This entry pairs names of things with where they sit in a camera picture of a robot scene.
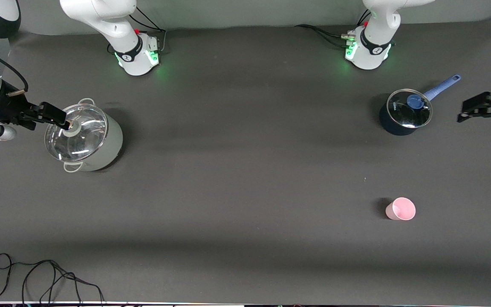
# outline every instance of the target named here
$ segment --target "plastic cup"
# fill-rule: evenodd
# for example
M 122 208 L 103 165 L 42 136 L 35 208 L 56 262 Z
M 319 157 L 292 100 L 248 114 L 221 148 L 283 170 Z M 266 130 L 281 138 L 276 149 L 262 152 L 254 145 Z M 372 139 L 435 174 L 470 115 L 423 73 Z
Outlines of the plastic cup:
M 399 197 L 386 207 L 386 215 L 394 221 L 409 221 L 416 215 L 414 203 Z

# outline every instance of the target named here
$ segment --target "lid knob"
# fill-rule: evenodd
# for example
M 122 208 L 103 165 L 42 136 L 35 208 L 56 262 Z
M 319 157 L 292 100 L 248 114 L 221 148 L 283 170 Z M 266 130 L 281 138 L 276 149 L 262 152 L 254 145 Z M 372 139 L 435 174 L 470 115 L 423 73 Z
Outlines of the lid knob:
M 69 130 L 64 130 L 63 134 L 68 138 L 76 136 L 81 131 L 81 124 L 75 120 L 67 120 L 69 122 Z

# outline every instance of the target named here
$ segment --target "silver pot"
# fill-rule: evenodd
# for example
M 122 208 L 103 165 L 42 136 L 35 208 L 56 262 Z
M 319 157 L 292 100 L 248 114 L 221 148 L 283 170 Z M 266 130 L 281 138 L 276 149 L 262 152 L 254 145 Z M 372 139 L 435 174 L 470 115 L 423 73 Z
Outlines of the silver pot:
M 71 123 L 69 130 L 51 125 L 45 132 L 51 156 L 62 161 L 68 173 L 96 171 L 109 165 L 122 147 L 121 126 L 90 98 L 64 111 Z

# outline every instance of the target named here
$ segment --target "blue handle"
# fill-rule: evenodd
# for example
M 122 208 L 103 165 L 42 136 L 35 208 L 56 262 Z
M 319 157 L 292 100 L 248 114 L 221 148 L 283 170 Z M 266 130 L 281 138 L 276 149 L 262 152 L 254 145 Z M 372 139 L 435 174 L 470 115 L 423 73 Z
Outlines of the blue handle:
M 438 94 L 442 93 L 445 89 L 448 89 L 452 85 L 454 85 L 456 82 L 460 81 L 462 79 L 462 76 L 460 75 L 453 75 L 452 77 L 444 80 L 441 84 L 433 87 L 431 90 L 425 92 L 425 97 L 429 101 L 433 100 L 435 97 L 437 97 Z

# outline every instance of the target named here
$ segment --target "cable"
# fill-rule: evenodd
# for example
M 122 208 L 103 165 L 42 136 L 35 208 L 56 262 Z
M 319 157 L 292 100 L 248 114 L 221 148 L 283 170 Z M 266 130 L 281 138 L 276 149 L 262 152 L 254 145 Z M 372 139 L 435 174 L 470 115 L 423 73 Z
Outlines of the cable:
M 296 25 L 295 27 L 308 28 L 308 29 L 312 29 L 314 31 L 319 31 L 319 32 L 323 33 L 324 35 L 327 35 L 327 36 L 330 36 L 330 37 L 336 37 L 336 38 L 340 38 L 341 37 L 340 35 L 336 35 L 336 34 L 327 32 L 324 29 L 321 29 L 319 27 L 312 26 L 312 25 L 301 24 L 301 25 Z
M 147 20 L 150 21 L 150 23 L 152 23 L 158 30 L 166 31 L 166 30 L 159 28 L 158 25 L 156 25 L 156 23 L 154 23 L 147 15 L 145 15 L 144 12 L 142 12 L 142 10 L 140 10 L 140 8 L 137 8 L 137 9 L 138 9 L 138 12 L 140 12 L 145 18 L 147 18 Z
M 365 17 L 363 17 L 363 19 L 361 19 L 361 20 L 359 21 L 358 26 L 359 26 L 361 23 L 363 23 L 363 21 L 365 21 L 365 19 L 367 19 L 367 17 L 368 17 L 368 16 L 370 16 L 370 12 L 369 12 L 367 15 L 365 15 Z
M 100 295 L 100 303 L 103 304 L 103 302 L 105 301 L 104 299 L 104 295 L 103 293 L 101 292 L 101 289 L 100 287 L 98 287 L 96 284 L 91 284 L 89 282 L 86 282 L 80 278 L 78 278 L 73 272 L 67 272 L 66 270 L 64 270 L 56 261 L 54 260 L 50 260 L 50 259 L 47 259 L 47 260 L 41 260 L 39 262 L 35 262 L 34 264 L 26 264 L 24 262 L 12 262 L 12 259 L 11 257 L 7 254 L 7 253 L 0 253 L 0 257 L 1 256 L 5 256 L 8 261 L 9 261 L 9 264 L 8 266 L 0 266 L 0 270 L 6 270 L 8 269 L 7 271 L 7 277 L 6 277 L 6 281 L 5 281 L 5 286 L 3 287 L 3 290 L 0 292 L 0 296 L 3 295 L 3 293 L 5 293 L 7 287 L 9 286 L 9 279 L 10 279 L 10 274 L 11 274 L 11 271 L 12 271 L 12 267 L 17 265 L 17 264 L 20 264 L 22 266 L 33 266 L 33 268 L 31 268 L 31 270 L 29 270 L 28 274 L 26 274 L 26 277 L 24 278 L 23 282 L 22 282 L 22 306 L 25 306 L 26 305 L 26 302 L 25 302 L 25 296 L 24 296 L 24 293 L 25 293 L 25 289 L 26 289 L 26 284 L 27 284 L 27 281 L 28 281 L 28 278 L 29 278 L 29 275 L 37 268 L 39 267 L 40 265 L 42 264 L 50 264 L 52 266 L 52 270 L 53 270 L 53 276 L 52 276 L 52 284 L 49 286 L 49 288 L 43 293 L 43 295 L 41 295 L 41 297 L 39 298 L 39 303 L 41 304 L 42 303 L 42 300 L 43 300 L 43 297 L 47 294 L 47 292 L 49 293 L 49 300 L 48 300 L 48 303 L 47 303 L 47 307 L 50 306 L 50 302 L 52 301 L 52 289 L 54 288 L 54 286 L 56 284 L 58 284 L 58 282 L 62 279 L 62 278 L 65 278 L 65 279 L 69 279 L 69 280 L 72 280 L 74 281 L 75 283 L 75 292 L 77 294 L 77 299 L 79 301 L 79 303 L 82 302 L 82 299 L 81 299 L 81 296 L 79 295 L 79 292 L 78 292 L 78 286 L 77 286 L 77 283 L 80 283 L 80 284 L 85 284 L 87 286 L 93 286 L 95 288 L 97 288 L 98 290 L 98 294 Z M 60 273 L 60 277 L 59 278 L 56 278 L 56 272 L 59 272 Z
M 108 54 L 113 54 L 115 52 L 115 49 L 113 49 L 113 52 L 109 51 L 109 47 L 112 47 L 111 46 L 111 43 L 108 43 L 107 44 L 107 48 L 105 49 L 107 51 Z
M 168 34 L 168 31 L 164 31 L 164 38 L 162 39 L 162 48 L 160 49 L 160 52 L 164 51 L 164 48 L 166 48 L 166 35 Z
M 346 48 L 347 46 L 346 45 L 343 45 L 343 44 L 340 44 L 340 43 L 335 43 L 333 41 L 331 41 L 329 39 L 329 37 L 332 37 L 332 38 L 341 38 L 340 35 L 335 35 L 333 33 L 330 33 L 330 32 L 327 32 L 323 29 L 320 29 L 318 27 L 315 27 L 315 26 L 312 26 L 312 25 L 296 25 L 295 27 L 300 27 L 300 28 L 307 28 L 307 29 L 312 29 L 314 30 L 316 33 L 318 33 L 319 36 L 321 36 L 323 39 L 325 39 L 325 41 L 327 41 L 328 43 L 330 43 L 331 45 L 333 46 L 336 46 L 336 47 L 339 47 L 339 48 Z
M 150 19 L 150 18 L 149 18 L 147 15 L 145 15 L 145 13 L 144 13 L 144 12 L 142 12 L 142 10 L 140 10 L 140 8 L 138 8 L 138 7 L 136 7 L 136 8 L 137 8 L 137 9 L 138 9 L 138 11 L 139 11 L 139 12 L 140 12 L 140 13 L 141 13 L 141 14 L 142 14 L 142 15 L 143 15 L 145 18 L 147 18 L 147 20 L 148 20 L 148 21 L 150 21 L 150 23 L 152 23 L 152 24 L 153 24 L 155 27 L 148 26 L 148 25 L 146 25 L 146 24 L 142 23 L 141 21 L 139 21 L 139 20 L 135 19 L 135 18 L 134 18 L 134 16 L 129 15 L 129 16 L 130 16 L 130 18 L 131 18 L 133 21 L 135 21 L 136 23 L 138 23 L 138 24 L 140 24 L 140 25 L 142 25 L 142 26 L 144 26 L 144 27 L 147 27 L 147 28 L 149 28 L 149 29 L 157 30 L 157 31 L 160 31 L 160 32 L 166 32 L 166 30 L 165 30 L 165 29 L 161 29 L 161 28 L 160 28 L 158 25 L 156 25 L 156 23 L 154 23 L 154 22 L 153 22 L 153 21 L 152 21 L 152 20 L 151 20 L 151 19 Z
M 18 70 L 16 70 L 14 67 L 10 66 L 10 64 L 8 64 L 7 62 L 5 62 L 4 60 L 1 60 L 0 59 L 0 63 L 7 66 L 10 70 L 12 70 L 12 72 L 14 72 L 18 78 L 20 78 L 20 80 L 22 81 L 22 83 L 24 83 L 24 91 L 27 92 L 28 89 L 29 89 L 29 85 L 28 85 L 28 82 L 26 81 L 26 78 L 24 78 L 24 76 L 22 76 L 22 74 L 20 74 L 20 72 L 18 72 Z
M 142 23 L 142 22 L 138 21 L 137 19 L 135 19 L 135 18 L 134 18 L 134 16 L 132 16 L 132 15 L 129 15 L 129 16 L 130 16 L 130 18 L 131 18 L 133 21 L 135 21 L 136 23 L 139 23 L 140 25 L 142 25 L 142 26 L 144 26 L 144 27 L 146 27 L 146 28 L 149 28 L 149 29 L 153 29 L 153 30 L 157 30 L 157 31 L 161 31 L 161 32 L 162 32 L 162 30 L 161 30 L 161 29 L 158 29 L 158 28 L 153 28 L 153 27 L 151 27 L 151 26 L 148 26 L 148 25 L 146 25 L 146 24 L 144 24 L 144 23 Z
M 363 20 L 365 20 L 369 15 L 370 15 L 370 11 L 365 10 L 363 12 L 363 14 L 361 15 L 361 17 L 359 18 L 359 21 L 357 21 L 357 25 L 359 26 L 363 22 Z

